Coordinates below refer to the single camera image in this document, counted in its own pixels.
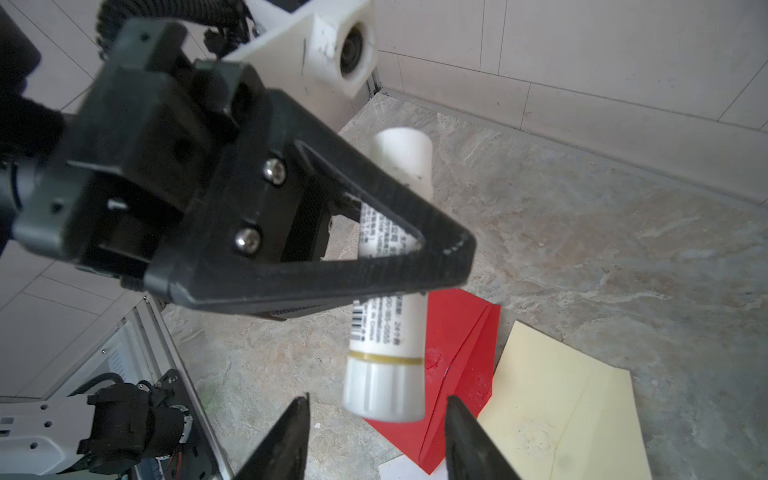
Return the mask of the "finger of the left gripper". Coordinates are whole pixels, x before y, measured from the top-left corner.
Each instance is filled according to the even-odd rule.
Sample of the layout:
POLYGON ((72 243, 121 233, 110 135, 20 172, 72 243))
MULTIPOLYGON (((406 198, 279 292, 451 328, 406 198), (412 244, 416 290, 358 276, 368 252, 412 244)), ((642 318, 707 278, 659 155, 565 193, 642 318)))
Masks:
POLYGON ((310 315, 392 287, 464 284, 474 235, 287 94, 266 91, 144 283, 190 310, 310 315))

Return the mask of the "red envelope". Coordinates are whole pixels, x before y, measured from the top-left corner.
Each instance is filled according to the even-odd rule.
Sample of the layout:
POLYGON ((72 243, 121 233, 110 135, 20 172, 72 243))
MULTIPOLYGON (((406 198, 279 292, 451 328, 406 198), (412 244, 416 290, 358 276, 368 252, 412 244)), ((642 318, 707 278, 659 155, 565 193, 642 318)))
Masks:
POLYGON ((368 423, 431 474, 445 457, 447 400, 459 397, 477 416, 492 396, 501 307, 461 289, 429 294, 425 418, 411 423, 368 423))

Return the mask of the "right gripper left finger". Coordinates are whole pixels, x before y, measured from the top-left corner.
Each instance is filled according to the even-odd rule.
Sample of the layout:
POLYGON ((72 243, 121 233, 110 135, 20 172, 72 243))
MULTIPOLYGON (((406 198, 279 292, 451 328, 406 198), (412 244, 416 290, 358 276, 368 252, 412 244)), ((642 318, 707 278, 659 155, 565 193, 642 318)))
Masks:
POLYGON ((310 396, 295 397, 273 425, 235 480, 302 480, 308 455, 310 396))

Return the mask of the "white glue stick tube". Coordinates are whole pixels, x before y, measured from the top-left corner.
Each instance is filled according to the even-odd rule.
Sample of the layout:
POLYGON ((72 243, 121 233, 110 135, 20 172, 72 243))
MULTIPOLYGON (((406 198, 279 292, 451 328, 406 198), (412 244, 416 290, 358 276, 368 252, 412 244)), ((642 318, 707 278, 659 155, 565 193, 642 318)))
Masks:
MULTIPOLYGON (((379 132, 369 158, 420 198, 433 199, 433 144, 416 129, 379 132)), ((410 423, 425 416, 428 294, 403 287, 353 304, 343 406, 367 420, 410 423)))

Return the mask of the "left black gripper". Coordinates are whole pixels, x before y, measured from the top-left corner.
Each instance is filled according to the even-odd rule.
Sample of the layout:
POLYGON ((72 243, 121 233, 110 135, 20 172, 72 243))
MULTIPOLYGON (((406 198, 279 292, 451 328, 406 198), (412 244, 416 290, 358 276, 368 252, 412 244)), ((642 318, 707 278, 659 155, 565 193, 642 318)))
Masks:
POLYGON ((2 87, 2 240, 193 310, 334 308, 335 133, 251 66, 191 62, 185 34, 130 21, 75 115, 2 87))

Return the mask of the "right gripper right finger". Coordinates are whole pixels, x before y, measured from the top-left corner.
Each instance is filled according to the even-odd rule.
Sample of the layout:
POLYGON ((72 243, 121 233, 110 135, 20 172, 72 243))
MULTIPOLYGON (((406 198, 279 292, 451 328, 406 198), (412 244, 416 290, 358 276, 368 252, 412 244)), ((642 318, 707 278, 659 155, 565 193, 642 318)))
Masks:
POLYGON ((520 480, 458 396, 447 400, 444 430, 450 480, 520 480))

